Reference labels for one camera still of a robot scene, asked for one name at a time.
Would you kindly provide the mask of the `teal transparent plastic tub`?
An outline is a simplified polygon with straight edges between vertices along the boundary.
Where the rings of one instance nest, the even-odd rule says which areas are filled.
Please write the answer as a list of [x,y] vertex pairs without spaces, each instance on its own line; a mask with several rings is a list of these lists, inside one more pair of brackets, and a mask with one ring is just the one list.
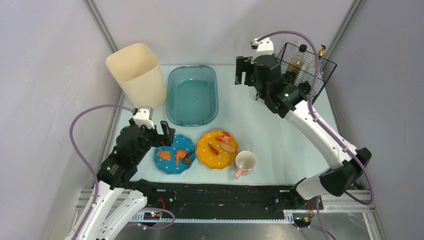
[[177,126],[211,123],[219,111],[217,75],[207,65],[180,66],[168,76],[166,115]]

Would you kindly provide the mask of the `blue polka dot plate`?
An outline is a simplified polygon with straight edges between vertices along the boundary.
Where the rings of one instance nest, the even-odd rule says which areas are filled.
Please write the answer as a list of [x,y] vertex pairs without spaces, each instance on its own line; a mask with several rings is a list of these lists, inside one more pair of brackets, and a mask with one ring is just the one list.
[[[190,165],[185,165],[180,163],[178,166],[176,165],[176,152],[177,150],[185,150],[187,153],[190,151],[194,151],[194,154],[190,157],[192,160]],[[158,151],[170,151],[171,153],[171,159],[170,160],[161,160],[156,153]],[[176,134],[174,136],[173,144],[172,146],[161,146],[154,150],[153,154],[153,161],[156,165],[156,167],[166,173],[166,174],[181,174],[182,172],[188,170],[193,162],[196,160],[196,148],[195,144],[193,143],[192,139],[183,135],[183,134]]]

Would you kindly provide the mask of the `orange polka dot plate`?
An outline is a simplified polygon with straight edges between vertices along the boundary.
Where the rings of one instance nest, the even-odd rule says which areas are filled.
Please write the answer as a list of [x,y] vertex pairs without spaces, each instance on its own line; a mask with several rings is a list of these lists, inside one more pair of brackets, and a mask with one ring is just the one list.
[[[226,152],[220,146],[220,141],[215,140],[216,137],[222,137],[223,130],[213,130],[205,133],[196,143],[196,156],[199,162],[212,170],[222,170],[235,163],[236,156],[239,153],[239,145],[236,138],[231,134],[231,140],[229,141],[230,146],[237,149],[235,153]],[[219,151],[219,155],[214,155],[208,143]]]

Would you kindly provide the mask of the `cream plastic waste bin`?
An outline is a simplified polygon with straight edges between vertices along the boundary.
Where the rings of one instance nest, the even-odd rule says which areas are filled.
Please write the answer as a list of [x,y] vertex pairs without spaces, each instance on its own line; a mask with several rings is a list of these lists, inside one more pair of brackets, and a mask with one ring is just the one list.
[[144,43],[135,43],[109,55],[105,64],[134,107],[157,108],[167,98],[160,61]]

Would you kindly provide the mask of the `clear glass bottle gold stopper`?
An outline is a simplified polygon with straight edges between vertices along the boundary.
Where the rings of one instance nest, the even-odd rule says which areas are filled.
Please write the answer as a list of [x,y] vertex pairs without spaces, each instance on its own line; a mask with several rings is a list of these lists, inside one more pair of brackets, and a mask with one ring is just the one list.
[[318,56],[318,60],[313,57],[313,59],[309,62],[309,64],[306,67],[306,72],[312,76],[312,78],[315,76],[316,69],[318,63],[321,63],[323,57],[326,55],[326,49],[327,47],[325,45],[321,45],[321,49],[319,49],[316,54]]

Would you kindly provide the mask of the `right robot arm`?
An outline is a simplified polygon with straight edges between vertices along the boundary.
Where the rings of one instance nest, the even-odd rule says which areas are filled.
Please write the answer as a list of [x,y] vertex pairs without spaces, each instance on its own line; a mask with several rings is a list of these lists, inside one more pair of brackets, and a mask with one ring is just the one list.
[[330,194],[343,195],[362,175],[372,154],[358,149],[332,129],[307,101],[296,85],[289,83],[292,74],[282,74],[274,55],[236,57],[236,85],[254,87],[257,95],[274,114],[295,126],[321,153],[328,169],[300,180],[291,188],[293,201],[310,200]]

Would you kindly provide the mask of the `white granule shaker black lid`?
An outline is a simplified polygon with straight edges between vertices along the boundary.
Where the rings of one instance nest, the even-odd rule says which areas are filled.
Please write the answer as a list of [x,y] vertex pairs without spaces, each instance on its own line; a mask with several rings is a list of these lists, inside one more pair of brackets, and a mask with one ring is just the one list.
[[312,86],[308,81],[301,82],[298,85],[298,89],[300,92],[302,92],[305,96],[308,96],[311,92]]

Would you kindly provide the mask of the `dark sauce bottle red label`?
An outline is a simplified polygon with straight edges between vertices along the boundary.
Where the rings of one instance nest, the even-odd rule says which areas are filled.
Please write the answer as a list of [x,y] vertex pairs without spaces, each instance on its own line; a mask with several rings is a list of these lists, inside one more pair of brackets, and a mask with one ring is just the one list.
[[304,62],[305,62],[305,52],[307,50],[307,45],[301,44],[298,48],[296,54],[290,59],[287,71],[294,73],[296,76],[300,73]]

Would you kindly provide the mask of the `black wire rack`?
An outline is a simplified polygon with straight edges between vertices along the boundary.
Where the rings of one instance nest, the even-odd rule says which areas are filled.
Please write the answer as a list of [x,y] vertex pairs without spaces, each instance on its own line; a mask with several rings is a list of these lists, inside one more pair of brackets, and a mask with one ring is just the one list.
[[325,45],[313,52],[305,44],[297,46],[285,43],[275,55],[280,63],[282,82],[297,86],[308,99],[315,102],[337,67],[325,55]]

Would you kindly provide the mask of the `pink ceramic mug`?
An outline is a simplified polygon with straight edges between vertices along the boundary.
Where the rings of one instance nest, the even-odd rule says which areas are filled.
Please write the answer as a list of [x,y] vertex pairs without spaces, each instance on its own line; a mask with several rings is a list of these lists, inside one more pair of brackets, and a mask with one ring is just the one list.
[[249,175],[257,163],[256,156],[251,151],[241,151],[237,154],[234,162],[234,178],[238,180],[241,176]]

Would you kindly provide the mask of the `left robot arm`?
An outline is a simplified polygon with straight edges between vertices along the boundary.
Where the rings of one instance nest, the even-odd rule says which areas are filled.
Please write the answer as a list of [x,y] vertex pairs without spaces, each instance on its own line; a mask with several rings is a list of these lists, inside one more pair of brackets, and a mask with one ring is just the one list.
[[131,217],[156,199],[155,186],[142,179],[126,200],[110,212],[148,151],[152,147],[172,146],[176,130],[163,120],[160,125],[163,134],[159,134],[156,126],[149,121],[144,120],[142,125],[137,125],[130,119],[129,125],[120,131],[113,152],[103,161],[97,173],[98,185],[89,198],[90,202],[66,239],[113,240]]

